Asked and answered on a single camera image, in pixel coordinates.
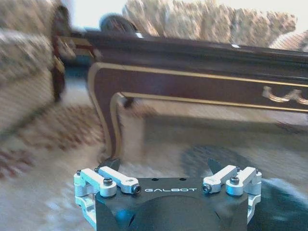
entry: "dark wooden furniture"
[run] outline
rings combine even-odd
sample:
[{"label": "dark wooden furniture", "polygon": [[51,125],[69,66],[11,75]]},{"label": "dark wooden furniture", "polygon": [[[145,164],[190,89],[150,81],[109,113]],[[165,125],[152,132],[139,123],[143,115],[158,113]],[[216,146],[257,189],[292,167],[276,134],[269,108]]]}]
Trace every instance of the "dark wooden furniture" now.
[{"label": "dark wooden furniture", "polygon": [[103,54],[103,62],[91,67],[88,83],[110,156],[121,153],[118,100],[138,97],[308,112],[306,53],[96,31],[74,36]]},{"label": "dark wooden furniture", "polygon": [[61,99],[61,93],[65,89],[65,69],[64,64],[60,59],[58,51],[58,39],[60,36],[69,35],[71,32],[69,25],[69,13],[68,9],[64,6],[59,6],[54,13],[54,18],[51,26],[51,43],[53,47],[54,67],[51,71],[53,94],[55,101]]}]

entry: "sofa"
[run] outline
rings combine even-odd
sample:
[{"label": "sofa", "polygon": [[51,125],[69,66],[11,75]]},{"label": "sofa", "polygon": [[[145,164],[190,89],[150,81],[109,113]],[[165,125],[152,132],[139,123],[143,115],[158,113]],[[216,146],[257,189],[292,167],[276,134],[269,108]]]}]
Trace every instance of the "sofa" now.
[{"label": "sofa", "polygon": [[235,9],[213,0],[128,0],[123,16],[153,36],[256,47],[268,47],[297,23],[289,13]]},{"label": "sofa", "polygon": [[55,75],[64,69],[53,49],[59,11],[61,0],[0,1],[0,134],[60,94]]}]

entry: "patterned rug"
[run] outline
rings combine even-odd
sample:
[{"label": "patterned rug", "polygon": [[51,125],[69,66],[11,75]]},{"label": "patterned rug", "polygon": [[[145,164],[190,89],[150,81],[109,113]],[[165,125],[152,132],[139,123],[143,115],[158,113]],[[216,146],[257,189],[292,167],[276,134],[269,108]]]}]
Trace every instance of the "patterned rug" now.
[{"label": "patterned rug", "polygon": [[[308,230],[306,116],[143,101],[120,107],[120,115],[122,173],[208,176],[209,157],[223,165],[257,167],[266,179],[249,230]],[[98,165],[103,138],[86,88],[74,85],[61,103],[4,141],[0,230],[93,230],[75,205],[73,175]]]}]

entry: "sofa cushion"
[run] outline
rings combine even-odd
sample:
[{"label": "sofa cushion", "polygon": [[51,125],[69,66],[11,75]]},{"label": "sofa cushion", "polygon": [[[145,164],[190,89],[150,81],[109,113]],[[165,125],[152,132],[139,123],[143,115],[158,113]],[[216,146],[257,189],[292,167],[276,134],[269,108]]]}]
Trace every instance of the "sofa cushion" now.
[{"label": "sofa cushion", "polygon": [[210,42],[230,43],[235,10],[224,5],[215,7],[211,2],[207,2],[206,5],[201,39]]},{"label": "sofa cushion", "polygon": [[43,35],[0,29],[0,86],[53,64],[51,42]]},{"label": "sofa cushion", "polygon": [[47,69],[8,83],[0,89],[0,134],[53,101],[52,76]]},{"label": "sofa cushion", "polygon": [[279,50],[308,52],[308,30],[280,35],[269,47]]},{"label": "sofa cushion", "polygon": [[279,35],[295,30],[297,18],[288,13],[237,9],[231,43],[268,47]]},{"label": "sofa cushion", "polygon": [[166,0],[128,0],[122,14],[142,33],[163,36]]},{"label": "sofa cushion", "polygon": [[200,39],[206,5],[200,2],[172,2],[166,11],[164,36]]},{"label": "sofa cushion", "polygon": [[61,0],[1,0],[0,28],[50,36],[56,6]]},{"label": "sofa cushion", "polygon": [[232,27],[231,43],[245,46],[267,47],[270,21],[261,11],[238,9]]}]

